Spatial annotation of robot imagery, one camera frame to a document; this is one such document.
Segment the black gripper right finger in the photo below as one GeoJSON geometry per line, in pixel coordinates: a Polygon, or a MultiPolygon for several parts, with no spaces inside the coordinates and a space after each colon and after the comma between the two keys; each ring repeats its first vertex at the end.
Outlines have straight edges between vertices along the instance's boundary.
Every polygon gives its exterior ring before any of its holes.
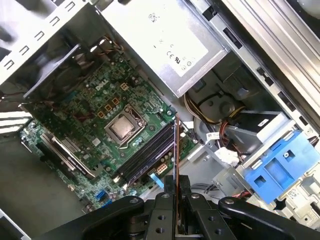
{"type": "Polygon", "coordinates": [[[218,204],[191,191],[187,175],[180,176],[180,192],[205,240],[318,240],[320,233],[295,221],[227,196],[218,204]]]}

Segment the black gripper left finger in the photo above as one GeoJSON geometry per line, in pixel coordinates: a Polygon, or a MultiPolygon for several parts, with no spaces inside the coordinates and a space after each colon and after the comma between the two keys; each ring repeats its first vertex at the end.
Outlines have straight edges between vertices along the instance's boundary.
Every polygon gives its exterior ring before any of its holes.
{"type": "Polygon", "coordinates": [[[40,240],[173,240],[176,178],[164,179],[164,192],[144,201],[126,196],[39,236],[40,240]]]}

